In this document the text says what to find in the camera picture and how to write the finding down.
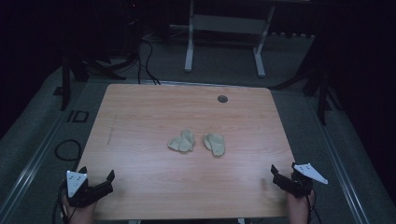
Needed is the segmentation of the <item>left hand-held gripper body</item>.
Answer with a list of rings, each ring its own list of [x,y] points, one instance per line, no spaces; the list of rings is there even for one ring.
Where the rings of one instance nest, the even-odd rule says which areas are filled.
[[[106,181],[94,186],[89,186],[87,174],[66,172],[67,201],[73,207],[86,207],[106,197],[113,191],[112,183]]]

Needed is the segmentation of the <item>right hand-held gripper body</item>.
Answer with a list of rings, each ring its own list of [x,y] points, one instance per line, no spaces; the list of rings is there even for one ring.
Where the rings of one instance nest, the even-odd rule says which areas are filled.
[[[291,178],[287,178],[278,172],[278,176],[273,177],[273,183],[281,189],[292,194],[295,198],[308,196],[313,189],[313,181],[327,185],[329,181],[320,174],[310,163],[295,165],[296,171],[291,173]]]

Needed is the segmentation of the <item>beige ankle sock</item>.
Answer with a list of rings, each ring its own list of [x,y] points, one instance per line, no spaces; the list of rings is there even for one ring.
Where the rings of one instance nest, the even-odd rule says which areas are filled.
[[[222,135],[209,133],[204,137],[205,147],[216,157],[220,157],[225,153],[224,138]]]
[[[185,129],[181,132],[180,136],[172,139],[167,146],[175,151],[187,153],[192,151],[194,142],[194,134],[190,130]]]

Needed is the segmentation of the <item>person's right hand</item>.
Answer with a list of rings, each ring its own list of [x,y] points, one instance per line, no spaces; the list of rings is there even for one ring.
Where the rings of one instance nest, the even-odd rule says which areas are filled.
[[[311,191],[308,198],[295,198],[292,194],[287,192],[286,199],[289,224],[307,224],[309,211],[315,203],[314,191]]]

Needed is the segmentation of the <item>person's left hand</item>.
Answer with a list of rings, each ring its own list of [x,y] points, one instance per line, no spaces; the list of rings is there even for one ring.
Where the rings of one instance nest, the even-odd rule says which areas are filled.
[[[73,207],[70,206],[67,198],[63,197],[64,209],[66,210],[67,219],[69,224],[93,224],[94,211],[97,203],[92,203],[86,207]]]

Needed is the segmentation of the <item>black metal stand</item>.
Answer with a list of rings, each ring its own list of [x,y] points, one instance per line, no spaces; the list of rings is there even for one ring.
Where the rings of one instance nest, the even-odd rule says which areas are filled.
[[[55,93],[62,96],[60,110],[65,111],[71,99],[71,78],[73,74],[77,81],[86,82],[89,75],[86,67],[91,67],[99,74],[116,80],[125,80],[125,77],[116,75],[115,71],[133,63],[134,60],[127,59],[124,62],[112,65],[102,65],[79,50],[68,51],[62,56],[62,86]]]
[[[303,94],[304,96],[313,96],[318,91],[317,116],[320,123],[325,125],[327,93],[332,72],[333,56],[336,55],[336,51],[337,37],[335,34],[333,32],[320,32],[305,54],[296,75],[280,84],[271,86],[270,90],[280,91],[303,79],[307,79],[303,87]]]

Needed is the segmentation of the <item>dark equipment tower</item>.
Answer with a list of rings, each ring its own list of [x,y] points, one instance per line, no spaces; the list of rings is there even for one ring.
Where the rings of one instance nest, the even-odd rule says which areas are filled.
[[[123,52],[128,60],[135,60],[140,45],[142,8],[139,0],[123,0],[125,5],[125,41]]]

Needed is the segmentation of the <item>metal floor rail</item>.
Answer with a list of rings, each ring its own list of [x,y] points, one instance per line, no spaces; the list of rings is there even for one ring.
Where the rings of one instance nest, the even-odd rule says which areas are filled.
[[[360,197],[353,185],[346,167],[342,163],[341,157],[336,150],[336,146],[330,132],[326,125],[323,125],[318,118],[316,110],[316,101],[312,97],[306,97],[305,101],[312,114],[316,125],[318,126],[318,131],[323,138],[324,146],[326,147],[326,153],[329,157],[330,163],[332,164],[332,169],[337,177],[338,183],[341,190],[343,191],[344,197],[346,199],[347,205],[353,216],[356,224],[371,224],[369,218],[367,217],[365,210],[361,204]]]
[[[66,110],[44,89],[0,140],[0,224],[60,224],[52,214],[65,173],[84,151],[107,84],[78,83]]]

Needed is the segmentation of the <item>white desk frame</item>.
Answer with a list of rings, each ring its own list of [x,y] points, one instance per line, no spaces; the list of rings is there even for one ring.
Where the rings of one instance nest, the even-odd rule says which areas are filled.
[[[272,18],[275,14],[276,7],[271,6],[268,9],[267,17],[263,20],[212,16],[205,14],[196,14],[194,12],[194,0],[190,0],[189,26],[188,26],[188,46],[186,51],[184,71],[190,72],[193,65],[194,39],[193,35],[196,30],[258,35],[259,43],[252,49],[258,77],[265,77],[264,64],[262,59],[262,49],[264,41],[268,35]]]

